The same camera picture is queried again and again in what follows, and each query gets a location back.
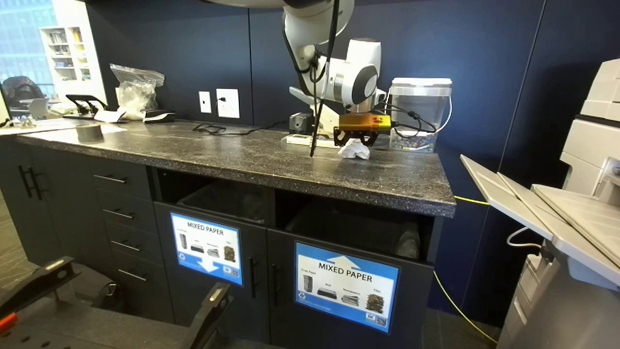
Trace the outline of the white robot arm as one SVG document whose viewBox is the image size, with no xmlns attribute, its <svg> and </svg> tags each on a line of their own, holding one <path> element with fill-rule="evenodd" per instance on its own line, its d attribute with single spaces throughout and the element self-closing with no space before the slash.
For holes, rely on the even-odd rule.
<svg viewBox="0 0 620 349">
<path fill-rule="evenodd" d="M 356 0 L 209 0 L 234 9 L 278 9 L 282 38 L 313 123 L 311 137 L 325 131 L 334 146 L 356 138 L 371 146 L 391 123 L 373 113 L 381 65 L 381 45 L 350 40 L 344 59 L 334 59 L 336 38 L 346 30 Z"/>
</svg>

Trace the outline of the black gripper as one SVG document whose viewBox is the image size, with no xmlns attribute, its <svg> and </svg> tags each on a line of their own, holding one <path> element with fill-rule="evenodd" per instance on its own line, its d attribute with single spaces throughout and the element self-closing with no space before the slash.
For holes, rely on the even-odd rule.
<svg viewBox="0 0 620 349">
<path fill-rule="evenodd" d="M 358 140 L 362 146 L 369 148 L 377 140 L 377 135 L 375 133 L 350 133 L 350 131 L 333 129 L 334 146 L 344 146 L 348 140 Z"/>
</svg>

